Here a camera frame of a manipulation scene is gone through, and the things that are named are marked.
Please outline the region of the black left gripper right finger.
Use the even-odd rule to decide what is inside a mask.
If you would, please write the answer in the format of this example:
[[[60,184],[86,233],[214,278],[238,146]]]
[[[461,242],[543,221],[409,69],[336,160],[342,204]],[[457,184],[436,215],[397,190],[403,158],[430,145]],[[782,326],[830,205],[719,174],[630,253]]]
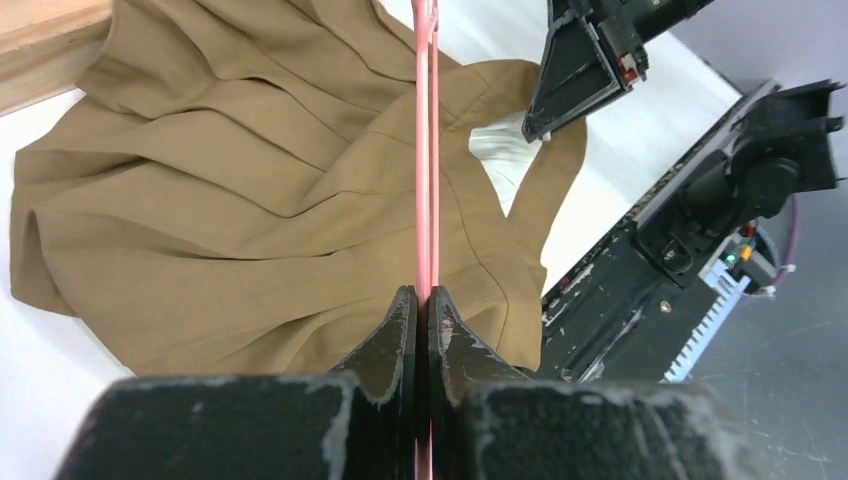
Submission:
[[[534,380],[429,300],[435,479],[758,479],[762,467],[710,389]]]

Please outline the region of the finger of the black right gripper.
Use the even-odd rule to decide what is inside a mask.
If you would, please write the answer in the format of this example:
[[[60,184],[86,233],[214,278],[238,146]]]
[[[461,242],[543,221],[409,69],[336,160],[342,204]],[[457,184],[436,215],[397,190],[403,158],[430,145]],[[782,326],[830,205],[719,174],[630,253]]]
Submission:
[[[521,132],[531,142],[553,134],[624,92],[587,1],[550,1],[548,33]]]

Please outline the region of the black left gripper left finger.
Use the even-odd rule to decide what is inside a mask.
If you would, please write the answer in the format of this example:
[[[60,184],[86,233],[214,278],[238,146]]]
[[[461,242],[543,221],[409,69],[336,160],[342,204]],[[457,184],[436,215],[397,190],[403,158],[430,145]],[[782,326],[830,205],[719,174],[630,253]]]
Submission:
[[[136,377],[95,402],[60,479],[411,479],[417,300],[318,374]]]

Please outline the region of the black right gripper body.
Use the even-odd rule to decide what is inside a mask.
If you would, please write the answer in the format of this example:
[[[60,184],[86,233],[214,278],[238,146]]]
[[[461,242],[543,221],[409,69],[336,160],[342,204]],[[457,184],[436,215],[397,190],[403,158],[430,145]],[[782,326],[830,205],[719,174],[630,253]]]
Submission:
[[[692,18],[712,0],[570,1],[609,47],[625,83],[645,81],[649,68],[645,44]]]

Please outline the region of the pink thin hanger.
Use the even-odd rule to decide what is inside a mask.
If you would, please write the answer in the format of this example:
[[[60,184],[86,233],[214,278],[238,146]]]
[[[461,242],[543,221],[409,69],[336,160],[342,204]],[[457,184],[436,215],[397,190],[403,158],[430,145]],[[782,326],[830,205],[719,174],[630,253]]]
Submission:
[[[416,36],[416,284],[418,302],[415,347],[417,479],[433,479],[433,427],[430,393],[429,309],[439,283],[439,46],[438,3],[412,3]]]

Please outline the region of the tan brown pleated skirt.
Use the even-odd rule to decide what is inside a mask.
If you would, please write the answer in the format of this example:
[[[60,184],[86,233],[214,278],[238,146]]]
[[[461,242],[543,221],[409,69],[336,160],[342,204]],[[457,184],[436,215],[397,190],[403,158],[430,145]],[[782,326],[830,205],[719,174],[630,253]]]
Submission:
[[[17,300],[139,375],[318,372],[415,280],[415,53],[376,1],[118,1],[14,165]]]

